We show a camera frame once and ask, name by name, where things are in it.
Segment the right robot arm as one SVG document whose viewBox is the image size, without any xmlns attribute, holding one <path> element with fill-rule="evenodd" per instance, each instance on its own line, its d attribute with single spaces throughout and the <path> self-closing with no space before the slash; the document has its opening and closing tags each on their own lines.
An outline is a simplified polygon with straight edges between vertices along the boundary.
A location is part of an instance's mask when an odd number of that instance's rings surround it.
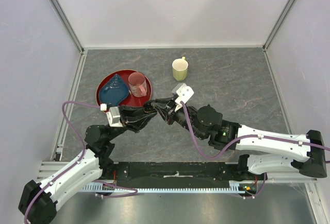
<svg viewBox="0 0 330 224">
<path fill-rule="evenodd" d="M 305 134 L 282 134 L 263 131 L 229 122 L 210 105 L 196 109 L 172 99 L 151 102 L 169 125 L 177 122 L 189 130 L 194 142 L 208 140 L 208 145 L 219 153 L 227 150 L 259 151 L 260 155 L 244 154 L 236 166 L 237 176 L 249 179 L 271 171 L 297 171 L 311 178 L 326 178 L 326 148 L 320 131 L 309 130 Z"/>
</svg>

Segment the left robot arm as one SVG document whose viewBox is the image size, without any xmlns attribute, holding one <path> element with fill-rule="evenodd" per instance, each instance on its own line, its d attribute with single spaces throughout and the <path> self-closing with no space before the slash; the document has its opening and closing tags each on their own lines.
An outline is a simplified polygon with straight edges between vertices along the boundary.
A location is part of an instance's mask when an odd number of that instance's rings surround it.
<svg viewBox="0 0 330 224">
<path fill-rule="evenodd" d="M 85 185 L 113 174 L 110 154 L 114 149 L 111 140 L 130 130 L 139 132 L 157 114 L 146 104 L 144 107 L 101 104 L 108 124 L 92 125 L 82 139 L 82 151 L 66 166 L 40 182 L 29 181 L 23 189 L 19 211 L 24 223 L 50 223 L 57 211 Z"/>
</svg>

